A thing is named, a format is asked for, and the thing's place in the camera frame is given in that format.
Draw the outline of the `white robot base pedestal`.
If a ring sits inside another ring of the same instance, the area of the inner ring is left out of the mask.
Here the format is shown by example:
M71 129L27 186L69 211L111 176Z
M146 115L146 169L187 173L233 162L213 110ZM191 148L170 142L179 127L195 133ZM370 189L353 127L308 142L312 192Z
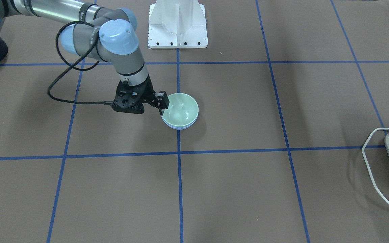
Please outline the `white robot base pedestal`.
M197 0L157 0L149 6L151 49L206 48L205 6Z

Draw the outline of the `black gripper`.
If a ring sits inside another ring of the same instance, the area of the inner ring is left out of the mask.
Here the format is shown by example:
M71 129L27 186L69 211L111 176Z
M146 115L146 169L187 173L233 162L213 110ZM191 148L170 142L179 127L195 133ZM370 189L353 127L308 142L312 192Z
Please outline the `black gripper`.
M160 116L163 116L170 104L166 91L155 93L150 76L136 86L130 86L128 81L120 81L111 107L116 112L143 114L144 103L157 108Z

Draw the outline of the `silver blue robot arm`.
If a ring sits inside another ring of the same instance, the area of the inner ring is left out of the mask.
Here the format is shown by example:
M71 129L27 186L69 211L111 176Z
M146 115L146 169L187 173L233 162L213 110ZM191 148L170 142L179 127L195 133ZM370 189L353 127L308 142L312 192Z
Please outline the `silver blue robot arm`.
M160 115L168 109L169 99L165 91L153 89L149 72L139 49L135 33L137 20L126 8L108 9L80 0L0 0L0 19L10 16L36 16L58 21L64 25L55 38L60 58L68 68L47 89L48 96L62 103L111 106L116 112L143 114L144 104L158 109ZM70 63L61 56L60 46L79 56ZM113 64L120 77L115 98L112 101L80 102L60 99L51 94L52 88L69 71L88 71L77 68L86 57Z

